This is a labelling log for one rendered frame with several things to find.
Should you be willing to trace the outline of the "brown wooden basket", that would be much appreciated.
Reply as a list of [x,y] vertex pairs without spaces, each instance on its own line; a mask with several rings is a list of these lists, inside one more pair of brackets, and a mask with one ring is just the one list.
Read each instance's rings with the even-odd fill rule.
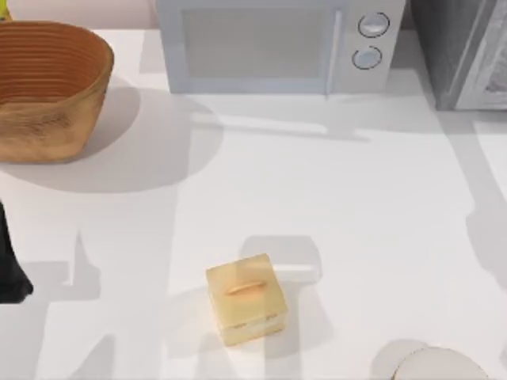
[[110,45],[86,28],[0,23],[0,162],[61,162],[80,154],[113,66]]

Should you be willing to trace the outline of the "round beige coaster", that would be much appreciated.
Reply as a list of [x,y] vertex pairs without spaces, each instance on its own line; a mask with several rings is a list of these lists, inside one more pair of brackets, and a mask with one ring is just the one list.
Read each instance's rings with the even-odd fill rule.
[[468,356],[448,348],[427,347],[409,354],[392,380],[490,380]]

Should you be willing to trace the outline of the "round microwave knob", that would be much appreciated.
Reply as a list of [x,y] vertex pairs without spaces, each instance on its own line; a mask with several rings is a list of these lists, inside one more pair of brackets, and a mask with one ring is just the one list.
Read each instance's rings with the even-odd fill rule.
[[371,70],[381,64],[382,60],[383,53],[374,46],[356,50],[352,56],[352,63],[358,70]]
[[390,27],[390,19],[385,13],[364,15],[358,22],[359,33],[366,38],[382,36]]

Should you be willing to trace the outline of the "pale microwave oven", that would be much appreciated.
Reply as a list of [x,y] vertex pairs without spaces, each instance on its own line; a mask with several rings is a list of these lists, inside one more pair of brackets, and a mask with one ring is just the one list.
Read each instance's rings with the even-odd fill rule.
[[[330,94],[375,93],[384,89],[401,27],[406,0],[336,0],[342,10],[341,31],[334,70],[334,88]],[[367,14],[385,13],[389,29],[376,38],[366,38],[358,31],[359,20]],[[356,50],[377,47],[382,62],[371,70],[358,70],[352,63]]]

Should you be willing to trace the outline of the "microwave oven door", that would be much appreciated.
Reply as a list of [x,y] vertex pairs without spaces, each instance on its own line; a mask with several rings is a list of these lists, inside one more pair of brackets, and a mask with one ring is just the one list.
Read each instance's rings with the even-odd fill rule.
[[155,0],[173,93],[326,94],[336,0]]

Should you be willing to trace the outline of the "grey cabinet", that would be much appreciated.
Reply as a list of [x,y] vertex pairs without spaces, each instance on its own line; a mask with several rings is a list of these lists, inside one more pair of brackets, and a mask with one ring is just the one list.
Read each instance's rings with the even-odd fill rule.
[[436,108],[507,111],[507,0],[411,0]]

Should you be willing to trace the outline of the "yellow square bread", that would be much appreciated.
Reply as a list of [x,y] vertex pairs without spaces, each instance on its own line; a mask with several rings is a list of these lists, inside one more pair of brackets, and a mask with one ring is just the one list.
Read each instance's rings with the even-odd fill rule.
[[288,306],[268,254],[209,268],[206,278],[216,324],[226,346],[285,328]]

